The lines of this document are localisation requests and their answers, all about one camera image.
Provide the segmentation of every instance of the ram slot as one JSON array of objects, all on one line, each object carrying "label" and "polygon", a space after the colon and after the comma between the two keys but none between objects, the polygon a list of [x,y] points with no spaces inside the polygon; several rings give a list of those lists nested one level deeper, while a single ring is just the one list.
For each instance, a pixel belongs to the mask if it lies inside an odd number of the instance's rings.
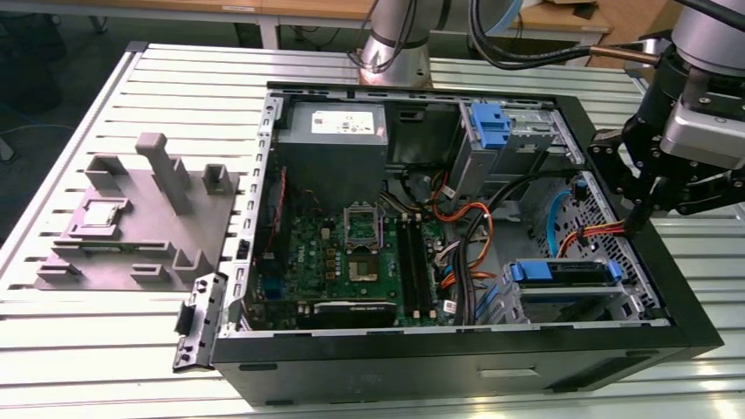
[{"label": "ram slot", "polygon": [[409,244],[409,230],[412,223],[397,220],[396,221],[396,239],[398,240],[398,273],[401,289],[404,291],[404,313],[406,316],[413,316],[418,310],[417,301],[417,283],[413,277],[412,263],[410,263],[410,244]]},{"label": "ram slot", "polygon": [[408,231],[410,269],[417,287],[418,314],[421,317],[428,317],[432,310],[432,286],[429,285],[428,254],[421,237],[421,223],[412,223]]}]

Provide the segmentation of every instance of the green circuit board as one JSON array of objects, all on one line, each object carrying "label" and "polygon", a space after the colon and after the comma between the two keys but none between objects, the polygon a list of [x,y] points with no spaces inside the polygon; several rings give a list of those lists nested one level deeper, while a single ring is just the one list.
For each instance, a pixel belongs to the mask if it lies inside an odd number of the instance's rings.
[{"label": "green circuit board", "polygon": [[[289,268],[282,282],[281,300],[388,301],[397,304],[397,326],[436,326],[437,316],[425,313],[418,319],[404,315],[400,278],[400,254],[396,219],[381,218],[381,248],[346,251],[345,223],[341,216],[304,216],[293,220],[289,237]],[[422,238],[433,244],[442,231],[436,223],[421,224]],[[369,223],[350,223],[349,237],[369,237]],[[432,299],[436,301],[436,284]]]}]

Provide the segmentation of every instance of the copper pipe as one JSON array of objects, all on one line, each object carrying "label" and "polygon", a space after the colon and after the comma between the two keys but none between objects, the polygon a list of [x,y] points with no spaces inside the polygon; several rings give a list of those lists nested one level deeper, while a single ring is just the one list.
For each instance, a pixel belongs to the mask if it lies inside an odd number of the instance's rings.
[{"label": "copper pipe", "polygon": [[641,64],[657,65],[660,57],[645,52],[626,50],[624,48],[613,48],[612,46],[593,45],[590,46],[590,54],[598,57],[610,57],[634,61]]}]

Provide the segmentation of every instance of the aluminum slotted table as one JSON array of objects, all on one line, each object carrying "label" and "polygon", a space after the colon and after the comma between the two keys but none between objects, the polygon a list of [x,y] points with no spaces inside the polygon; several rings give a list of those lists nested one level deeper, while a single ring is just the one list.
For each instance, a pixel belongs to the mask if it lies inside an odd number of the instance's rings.
[{"label": "aluminum slotted table", "polygon": [[[641,99],[622,72],[548,67],[502,72],[480,62],[432,60],[434,86],[574,95],[596,127],[620,127]],[[142,131],[169,137],[189,168],[222,163],[252,173],[265,83],[356,83],[342,54],[184,45],[128,51],[0,250],[0,416],[21,417],[741,417],[745,411],[745,221],[741,207],[654,224],[704,303],[725,346],[586,394],[309,405],[258,409],[217,373],[174,375],[180,292],[41,292],[36,270],[88,187],[93,153],[128,165]],[[245,202],[238,199],[236,209]],[[226,239],[224,254],[234,254]]]}]

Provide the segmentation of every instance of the case hinge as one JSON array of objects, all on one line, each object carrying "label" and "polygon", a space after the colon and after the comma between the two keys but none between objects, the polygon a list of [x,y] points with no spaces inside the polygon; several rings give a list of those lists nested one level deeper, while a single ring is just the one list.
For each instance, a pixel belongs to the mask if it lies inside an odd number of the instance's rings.
[{"label": "case hinge", "polygon": [[212,370],[209,363],[218,332],[226,276],[217,272],[197,278],[188,302],[181,303],[176,333],[181,335],[173,372]]}]

